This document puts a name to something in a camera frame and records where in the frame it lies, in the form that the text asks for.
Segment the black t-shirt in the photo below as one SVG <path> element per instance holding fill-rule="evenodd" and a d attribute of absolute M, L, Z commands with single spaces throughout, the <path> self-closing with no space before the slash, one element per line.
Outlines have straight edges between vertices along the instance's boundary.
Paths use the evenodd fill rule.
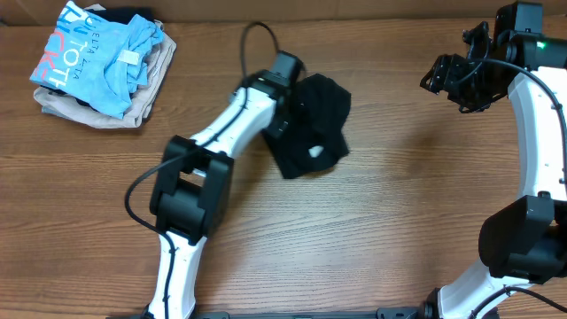
<path fill-rule="evenodd" d="M 296 84 L 291 120 L 278 138 L 262 133 L 285 179 L 334 167 L 349 154 L 342 128 L 351 109 L 351 93 L 330 77 L 313 74 Z"/>

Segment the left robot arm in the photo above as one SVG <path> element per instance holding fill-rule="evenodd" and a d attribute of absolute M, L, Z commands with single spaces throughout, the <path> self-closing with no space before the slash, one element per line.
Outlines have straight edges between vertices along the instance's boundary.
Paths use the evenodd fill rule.
<path fill-rule="evenodd" d="M 285 51 L 269 70 L 245 78 L 225 111 L 191 138 L 174 136 L 164 151 L 150 200 L 159 231 L 159 274 L 144 318 L 189 318 L 206 241 L 225 214 L 236 158 L 260 133 L 288 128 L 302 61 Z"/>

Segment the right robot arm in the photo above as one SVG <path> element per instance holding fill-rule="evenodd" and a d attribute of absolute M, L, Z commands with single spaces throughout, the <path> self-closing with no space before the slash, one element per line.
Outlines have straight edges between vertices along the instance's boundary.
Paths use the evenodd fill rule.
<path fill-rule="evenodd" d="M 461 113 L 510 101 L 520 181 L 517 199 L 483 223 L 478 259 L 430 293 L 420 318 L 495 318 L 513 294 L 566 275 L 566 42 L 542 28 L 541 4 L 502 6 L 493 25 L 463 32 L 465 56 L 439 56 L 421 80 Z"/>

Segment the light blue printed t-shirt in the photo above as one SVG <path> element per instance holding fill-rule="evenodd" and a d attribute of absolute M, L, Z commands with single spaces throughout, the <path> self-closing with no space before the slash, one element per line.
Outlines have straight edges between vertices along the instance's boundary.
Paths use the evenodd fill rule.
<path fill-rule="evenodd" d="M 131 96 L 148 83 L 145 58 L 164 38 L 160 27 L 138 14 L 127 24 L 111 22 L 69 1 L 30 81 L 121 119 Z"/>

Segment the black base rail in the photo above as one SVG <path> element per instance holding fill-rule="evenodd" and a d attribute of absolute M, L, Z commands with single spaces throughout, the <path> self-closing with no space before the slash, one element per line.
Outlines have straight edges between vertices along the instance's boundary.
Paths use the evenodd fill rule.
<path fill-rule="evenodd" d="M 416 307 L 382 307 L 370 312 L 309 312 L 309 313 L 266 313 L 229 314 L 209 312 L 190 316 L 190 319 L 416 319 Z"/>

